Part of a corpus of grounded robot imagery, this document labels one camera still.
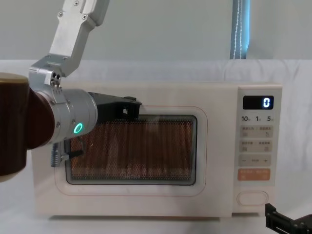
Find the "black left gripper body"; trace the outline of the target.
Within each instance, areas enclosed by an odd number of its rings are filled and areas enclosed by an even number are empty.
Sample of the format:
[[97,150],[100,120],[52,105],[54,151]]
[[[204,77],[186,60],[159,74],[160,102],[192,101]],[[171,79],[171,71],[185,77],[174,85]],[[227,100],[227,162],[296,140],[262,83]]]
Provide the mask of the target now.
[[89,92],[97,106],[98,119],[122,119],[124,117],[123,97]]

